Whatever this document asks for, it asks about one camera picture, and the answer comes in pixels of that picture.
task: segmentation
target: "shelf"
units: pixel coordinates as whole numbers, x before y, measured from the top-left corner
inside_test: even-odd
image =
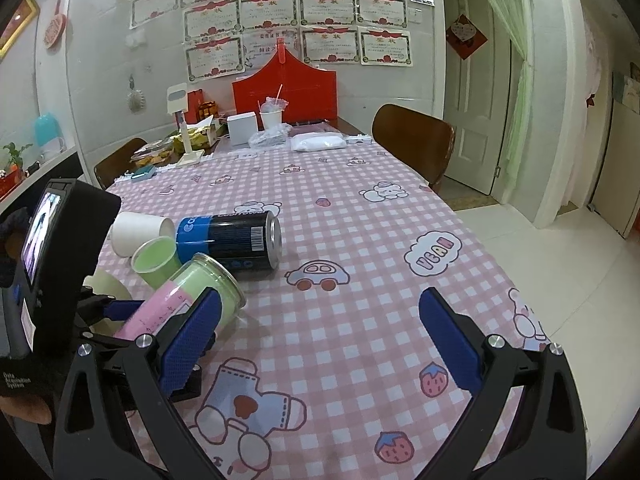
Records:
[[[11,193],[9,193],[6,197],[4,197],[0,201],[0,215],[4,213],[7,208],[17,199],[22,193],[28,190],[33,184],[39,181],[40,177],[43,176],[47,171],[55,168],[60,162],[67,160],[71,155],[76,153],[78,148],[72,146],[71,148],[66,149],[64,152],[55,156],[51,160],[48,160],[43,165],[41,165],[40,169],[36,171],[34,174],[28,176],[25,180],[23,180],[17,187],[15,187]]]

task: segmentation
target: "hand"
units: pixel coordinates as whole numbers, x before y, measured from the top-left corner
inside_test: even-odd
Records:
[[[51,424],[51,411],[47,403],[32,394],[19,397],[0,397],[0,411],[10,416],[17,416],[27,422],[43,426]]]

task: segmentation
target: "wooden chair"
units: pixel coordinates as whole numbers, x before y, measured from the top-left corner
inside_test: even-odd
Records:
[[[130,170],[131,155],[145,144],[145,139],[135,137],[95,165],[94,175],[102,189],[107,189],[114,180]]]
[[[372,132],[380,146],[420,173],[438,192],[453,151],[455,133],[450,124],[387,104],[376,113]]]

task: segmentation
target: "pink gingham tablecloth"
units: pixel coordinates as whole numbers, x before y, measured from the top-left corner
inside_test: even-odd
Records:
[[[239,279],[247,304],[201,359],[203,394],[177,405],[228,479],[414,479],[470,399],[418,317],[428,286],[487,335],[548,342],[474,234],[375,142],[231,152],[109,191],[122,211],[176,225],[267,209],[280,220],[280,268]],[[99,266],[134,298],[151,294],[108,241]],[[479,465],[497,457],[517,402],[512,392]],[[159,463],[137,415],[131,423]]]

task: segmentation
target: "white tiled floor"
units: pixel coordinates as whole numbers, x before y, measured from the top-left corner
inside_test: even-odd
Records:
[[[593,472],[640,408],[640,242],[586,209],[538,230],[511,206],[459,211],[565,351]]]

